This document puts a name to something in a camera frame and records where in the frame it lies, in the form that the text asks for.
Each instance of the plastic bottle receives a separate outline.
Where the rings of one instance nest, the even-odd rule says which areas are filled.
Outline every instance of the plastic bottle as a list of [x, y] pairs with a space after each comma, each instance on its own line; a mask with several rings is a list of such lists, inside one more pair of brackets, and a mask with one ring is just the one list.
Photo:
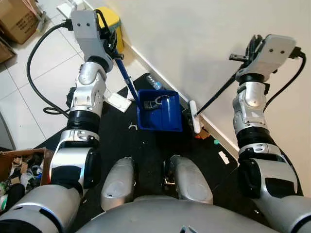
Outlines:
[[163, 89], [162, 84], [156, 81], [150, 74], [147, 75], [146, 79], [155, 90]]

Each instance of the blue handle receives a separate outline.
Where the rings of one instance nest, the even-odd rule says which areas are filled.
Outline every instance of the blue handle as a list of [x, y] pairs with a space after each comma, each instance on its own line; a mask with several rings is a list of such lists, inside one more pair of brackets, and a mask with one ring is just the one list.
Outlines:
[[135, 102], [137, 104], [137, 107], [140, 109], [140, 110], [143, 110], [143, 107], [141, 106], [140, 102], [139, 102], [139, 99], [138, 99], [138, 96], [136, 94], [136, 91], [131, 83], [131, 80], [130, 80], [130, 77], [128, 76], [127, 72], [126, 72], [126, 69], [125, 69], [125, 66], [122, 62], [121, 59], [115, 59], [116, 63], [117, 63], [117, 66], [119, 68], [119, 70], [121, 71], [121, 74], [125, 80], [125, 83], [127, 84], [128, 86], [128, 89], [130, 90], [130, 92], [132, 93], [132, 96], [134, 97], [135, 99]]

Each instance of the black floor mat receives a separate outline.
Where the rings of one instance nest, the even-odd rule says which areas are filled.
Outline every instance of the black floor mat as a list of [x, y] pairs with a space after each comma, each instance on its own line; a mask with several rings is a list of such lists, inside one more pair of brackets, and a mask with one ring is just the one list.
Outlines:
[[[152, 89], [145, 77], [138, 78], [134, 84], [137, 90]], [[127, 88], [122, 89], [119, 94], [126, 96]], [[138, 165], [139, 185], [136, 187], [135, 196], [164, 194], [161, 187], [163, 160], [179, 154], [190, 158], [198, 165], [214, 194], [216, 205], [266, 223], [261, 215], [254, 212], [254, 204], [251, 200], [243, 197], [238, 191], [235, 172], [233, 172], [237, 167], [236, 160], [221, 145], [215, 145], [212, 136], [205, 140], [192, 137], [185, 122], [181, 133], [136, 131], [134, 128], [128, 129], [131, 123], [137, 124], [134, 103], [125, 113], [104, 103], [99, 131], [102, 179], [100, 184], [87, 192], [87, 201], [80, 205], [70, 232], [75, 232], [102, 211], [100, 193], [103, 183], [114, 163], [125, 156], [131, 156]], [[54, 150], [59, 136], [60, 132], [38, 147], [46, 146]], [[225, 165], [218, 154], [220, 151], [226, 154], [229, 164]]]

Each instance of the floor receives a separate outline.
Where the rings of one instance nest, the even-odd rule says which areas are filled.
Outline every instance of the floor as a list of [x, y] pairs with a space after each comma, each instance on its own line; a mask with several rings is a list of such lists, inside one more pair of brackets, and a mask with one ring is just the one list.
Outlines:
[[[56, 7], [64, 0], [40, 0], [39, 6], [50, 20], [46, 28], [59, 24], [63, 16]], [[16, 56], [0, 64], [0, 112], [8, 126], [17, 150], [33, 148], [66, 126], [62, 115], [48, 115], [42, 111], [48, 105], [32, 90], [26, 76], [26, 63], [34, 45], [42, 34], [33, 34], [23, 45], [12, 44]], [[132, 79], [147, 72], [129, 50], [123, 51], [124, 64]], [[74, 86], [83, 52], [67, 29], [54, 31], [41, 44], [31, 65], [31, 76], [39, 91], [52, 102], [66, 109], [66, 95]], [[117, 92], [125, 87], [118, 68], [107, 74], [107, 88]]]

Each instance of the blue bin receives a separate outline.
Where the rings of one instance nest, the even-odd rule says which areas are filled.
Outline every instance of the blue bin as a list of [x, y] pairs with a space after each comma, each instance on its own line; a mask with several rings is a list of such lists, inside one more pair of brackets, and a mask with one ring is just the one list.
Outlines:
[[141, 110], [137, 108], [138, 126], [142, 130], [181, 132], [181, 111], [179, 95], [175, 91], [167, 90], [139, 90], [138, 100], [142, 106], [144, 101], [154, 101], [157, 97], [169, 95], [162, 99], [159, 108]]

